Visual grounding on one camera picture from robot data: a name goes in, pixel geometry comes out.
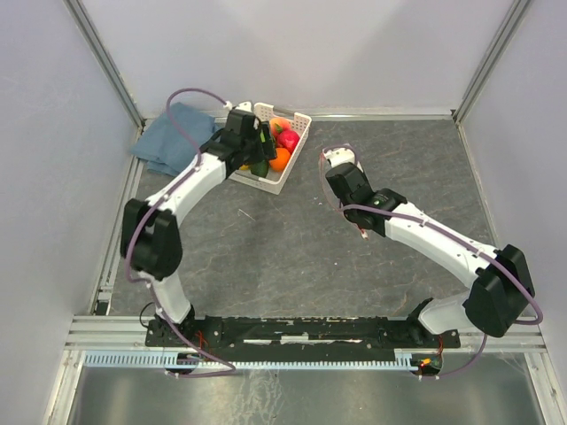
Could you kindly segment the dark green avocado toy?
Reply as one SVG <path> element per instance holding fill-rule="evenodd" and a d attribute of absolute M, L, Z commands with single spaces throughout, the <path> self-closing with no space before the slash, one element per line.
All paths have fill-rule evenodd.
<path fill-rule="evenodd" d="M 266 160 L 250 166 L 250 172 L 257 177 L 265 178 L 268 175 L 269 163 Z"/>

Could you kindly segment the white plastic basket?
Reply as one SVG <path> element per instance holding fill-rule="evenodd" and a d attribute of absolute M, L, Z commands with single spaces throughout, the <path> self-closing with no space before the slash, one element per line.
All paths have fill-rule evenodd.
<path fill-rule="evenodd" d="M 291 129 L 299 134 L 300 141 L 295 151 L 292 153 L 287 167 L 282 173 L 269 170 L 268 175 L 265 178 L 261 178 L 252 175 L 250 171 L 236 171 L 230 176 L 230 179 L 234 182 L 243 183 L 244 185 L 251 186 L 255 189 L 279 195 L 305 145 L 312 119 L 304 113 L 285 110 L 283 108 L 273 106 L 272 104 L 265 104 L 262 102 L 252 104 L 252 109 L 253 113 L 262 121 L 270 120 L 274 117 L 286 118 L 291 122 Z"/>

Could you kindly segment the clear zip top bag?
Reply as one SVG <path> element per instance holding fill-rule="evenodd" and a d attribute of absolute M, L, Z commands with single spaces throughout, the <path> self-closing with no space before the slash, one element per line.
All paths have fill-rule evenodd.
<path fill-rule="evenodd" d="M 330 171 L 330 165 L 322 155 L 322 152 L 324 150 L 334 149 L 339 147 L 345 147 L 351 149 L 356 155 L 357 166 L 360 164 L 360 161 L 358 160 L 358 152 L 351 144 L 349 143 L 336 144 L 322 149 L 321 153 L 319 154 L 318 171 L 319 171 L 319 179 L 322 187 L 322 193 L 326 199 L 326 202 L 329 204 L 329 206 L 332 208 L 334 212 L 338 213 L 341 217 L 344 217 L 344 214 L 341 211 L 342 208 L 341 201 L 335 197 L 330 185 L 327 183 L 325 175 L 327 171 Z"/>

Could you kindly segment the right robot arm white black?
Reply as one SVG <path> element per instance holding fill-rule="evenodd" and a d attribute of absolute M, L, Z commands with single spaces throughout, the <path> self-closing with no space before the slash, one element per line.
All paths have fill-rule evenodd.
<path fill-rule="evenodd" d="M 417 318 L 406 326 L 410 342 L 426 346 L 441 333 L 467 327 L 502 337 L 520 322 L 535 296 L 520 249 L 477 242 L 430 218 L 397 192 L 372 189 L 361 166 L 351 159 L 329 165 L 325 179 L 348 221 L 420 252 L 466 289 L 418 308 Z"/>

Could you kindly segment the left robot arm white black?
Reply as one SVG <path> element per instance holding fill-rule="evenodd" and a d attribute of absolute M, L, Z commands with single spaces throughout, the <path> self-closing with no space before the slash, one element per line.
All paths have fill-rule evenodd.
<path fill-rule="evenodd" d="M 225 127 L 199 148 L 190 165 L 165 188 L 125 205 L 120 255 L 126 261 L 127 278 L 149 287 L 158 314 L 168 320 L 166 336 L 175 344 L 186 345 L 196 335 L 196 324 L 188 318 L 191 303 L 178 274 L 183 258 L 180 225 L 210 190 L 241 166 L 265 158 L 268 136 L 256 115 L 235 108 Z"/>

